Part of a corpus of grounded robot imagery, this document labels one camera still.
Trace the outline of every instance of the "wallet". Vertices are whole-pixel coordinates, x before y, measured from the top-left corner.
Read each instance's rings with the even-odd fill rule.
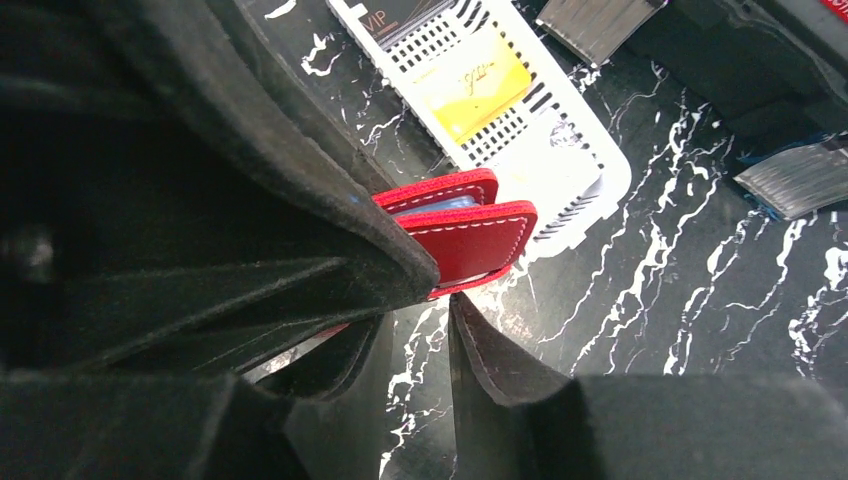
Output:
[[[480,168],[373,197],[436,260],[441,276],[431,299],[500,278],[524,251],[536,208],[497,204],[497,193],[494,172]]]

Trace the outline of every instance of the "red wallet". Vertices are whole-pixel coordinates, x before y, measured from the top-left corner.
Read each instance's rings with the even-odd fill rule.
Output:
[[[481,168],[374,196],[439,265],[441,278],[430,298],[491,282],[524,251],[536,208],[527,201],[495,204],[497,193],[494,172]],[[435,210],[419,212],[427,207]]]

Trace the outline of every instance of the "marble countertop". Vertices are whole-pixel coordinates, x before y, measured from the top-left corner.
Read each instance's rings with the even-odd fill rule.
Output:
[[[323,2],[249,8],[267,12],[262,28],[285,38],[279,55],[395,181],[444,173],[444,156]],[[848,214],[777,222],[753,210],[727,174],[746,149],[707,102],[627,50],[598,72],[538,34],[633,183],[576,249],[470,291],[489,320],[571,375],[782,372],[848,390]],[[447,300],[394,317],[381,478],[451,478]]]

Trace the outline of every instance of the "white plastic basket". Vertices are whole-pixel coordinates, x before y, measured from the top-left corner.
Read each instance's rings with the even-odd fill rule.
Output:
[[[348,7],[345,0],[327,0],[327,3],[385,80],[461,170],[522,161],[514,155],[500,158],[499,152],[511,142],[520,143],[521,134],[548,110],[554,110],[572,127],[579,137],[578,148],[592,154],[602,169],[601,176],[580,195],[567,189],[549,189],[533,192],[526,198],[537,208],[551,202],[555,204],[556,208],[539,208],[540,211],[559,212],[549,218],[539,218],[533,240],[527,246],[528,255],[551,257],[566,248],[574,248],[585,238],[589,227],[618,209],[618,201],[630,188],[627,159],[509,0],[458,0],[454,7],[424,23],[388,50],[381,49],[360,23],[363,10],[360,4]],[[430,60],[487,24],[506,39],[530,72],[533,83],[522,101],[465,144],[457,145],[427,108],[424,99],[415,94],[413,82],[426,71]],[[546,172],[534,174],[545,175]]]

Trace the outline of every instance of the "red label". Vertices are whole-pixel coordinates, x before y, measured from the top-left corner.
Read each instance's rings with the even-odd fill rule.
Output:
[[[845,23],[848,23],[848,0],[820,0],[833,13],[839,15]]]

